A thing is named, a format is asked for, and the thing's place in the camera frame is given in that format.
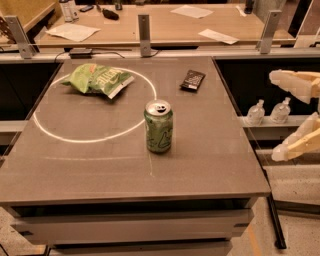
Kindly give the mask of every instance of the chip bag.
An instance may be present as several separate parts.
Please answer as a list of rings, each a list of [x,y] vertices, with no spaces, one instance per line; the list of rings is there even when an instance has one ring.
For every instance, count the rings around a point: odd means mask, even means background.
[[[78,66],[62,84],[70,85],[82,93],[103,93],[112,99],[133,80],[129,72],[87,63]]]

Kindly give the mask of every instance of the plastic bottle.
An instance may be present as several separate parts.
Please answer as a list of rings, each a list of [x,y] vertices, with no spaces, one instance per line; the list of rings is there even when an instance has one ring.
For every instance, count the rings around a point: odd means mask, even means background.
[[[282,103],[278,103],[273,108],[270,119],[272,122],[277,124],[283,124],[287,121],[288,116],[290,114],[290,107],[289,107],[290,98],[286,97]]]
[[[257,126],[261,124],[265,112],[263,108],[263,103],[264,100],[259,100],[259,102],[256,105],[252,106],[249,109],[248,114],[246,116],[246,122],[249,125]]]
[[[72,22],[73,18],[70,12],[69,0],[59,0],[62,14],[65,22]]]
[[[76,3],[74,0],[69,0],[69,7],[70,7],[70,13],[71,13],[72,19],[78,20],[79,16],[78,16],[77,8],[76,8]]]

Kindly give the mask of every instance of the soda can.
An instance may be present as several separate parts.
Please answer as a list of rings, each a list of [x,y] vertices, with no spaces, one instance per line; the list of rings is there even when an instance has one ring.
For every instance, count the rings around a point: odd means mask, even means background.
[[[154,153],[163,153],[171,147],[173,112],[168,102],[152,100],[145,108],[147,148]]]
[[[65,22],[72,22],[73,18],[70,11],[69,0],[59,0],[62,14]]]

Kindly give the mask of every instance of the green soda can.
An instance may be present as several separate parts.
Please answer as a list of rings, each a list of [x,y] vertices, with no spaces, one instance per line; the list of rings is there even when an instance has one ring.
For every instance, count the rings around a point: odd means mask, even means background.
[[[163,153],[171,147],[173,113],[164,100],[152,100],[144,111],[147,148],[154,153]]]

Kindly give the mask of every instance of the desk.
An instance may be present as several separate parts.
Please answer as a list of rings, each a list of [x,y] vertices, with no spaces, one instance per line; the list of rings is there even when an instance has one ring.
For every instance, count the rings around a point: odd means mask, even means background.
[[[67,39],[43,36],[40,47],[100,47],[100,46],[138,46],[138,14],[149,14],[152,46],[200,46],[223,45],[221,42],[206,38],[198,33],[211,29],[213,31],[238,38],[241,43],[256,44],[262,35],[263,22],[254,14],[242,17],[235,8],[236,4],[203,4],[196,7],[212,10],[213,13],[202,19],[195,19],[171,11],[181,5],[124,5],[117,11],[118,21],[103,17],[96,9],[80,13],[75,24],[85,25],[101,30],[83,42],[77,43]],[[64,24],[63,17],[54,26]],[[275,41],[294,41],[284,30],[276,31]]]
[[[135,81],[112,102],[55,82],[47,90],[0,169],[14,227],[49,245],[241,235],[270,188],[211,58],[89,61]],[[66,61],[56,80],[84,62]],[[189,69],[207,75],[197,93],[179,89]],[[141,122],[155,92],[174,113],[172,148],[160,155]]]

